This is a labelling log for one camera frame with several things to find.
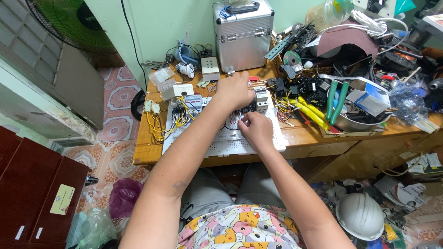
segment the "cat print shirt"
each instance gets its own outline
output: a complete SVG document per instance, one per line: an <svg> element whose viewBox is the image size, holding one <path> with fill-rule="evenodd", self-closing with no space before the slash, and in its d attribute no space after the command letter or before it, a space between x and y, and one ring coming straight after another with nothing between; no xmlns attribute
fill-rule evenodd
<svg viewBox="0 0 443 249"><path fill-rule="evenodd" d="M177 249L298 249L289 213L266 205L234 205L193 219Z"/></svg>

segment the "wall socket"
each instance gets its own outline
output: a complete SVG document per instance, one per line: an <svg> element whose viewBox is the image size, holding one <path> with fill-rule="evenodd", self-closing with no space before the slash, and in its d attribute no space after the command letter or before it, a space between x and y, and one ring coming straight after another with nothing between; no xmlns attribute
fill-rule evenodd
<svg viewBox="0 0 443 249"><path fill-rule="evenodd" d="M204 81L220 79L217 57L202 58L202 74Z"/></svg>

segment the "tattoo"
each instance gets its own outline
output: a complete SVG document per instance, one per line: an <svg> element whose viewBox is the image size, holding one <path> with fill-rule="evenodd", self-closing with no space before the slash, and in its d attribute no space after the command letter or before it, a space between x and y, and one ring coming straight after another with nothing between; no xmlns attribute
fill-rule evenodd
<svg viewBox="0 0 443 249"><path fill-rule="evenodd" d="M173 188L179 188L179 187L181 187L181 186L188 186L188 184L187 183L184 183L184 182L182 182L182 181L178 181L178 182L176 182L174 185L172 185L172 187Z"/></svg>

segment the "purple plastic bag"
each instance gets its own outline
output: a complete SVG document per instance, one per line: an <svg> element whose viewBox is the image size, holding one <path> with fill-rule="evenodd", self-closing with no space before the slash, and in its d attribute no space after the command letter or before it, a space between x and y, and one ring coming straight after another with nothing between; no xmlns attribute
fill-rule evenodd
<svg viewBox="0 0 443 249"><path fill-rule="evenodd" d="M131 216L142 189L143 184L131 178L123 178L114 183L109 199L111 219Z"/></svg>

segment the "pliers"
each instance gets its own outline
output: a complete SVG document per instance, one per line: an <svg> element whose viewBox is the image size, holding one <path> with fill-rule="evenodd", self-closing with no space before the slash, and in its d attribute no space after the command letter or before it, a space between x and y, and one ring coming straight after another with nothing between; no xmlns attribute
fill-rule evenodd
<svg viewBox="0 0 443 249"><path fill-rule="evenodd" d="M337 90L338 81L333 80L331 82L331 87L329 88L328 94L328 102L327 102L327 110L326 110L326 120L329 121L329 124L333 126L337 117L340 115L340 112L343 108L343 104L345 103L346 96L348 94L349 82L343 82L342 89L340 91L340 95L338 97L338 104L335 108L334 112L332 109L334 108L334 96L335 91Z"/></svg>

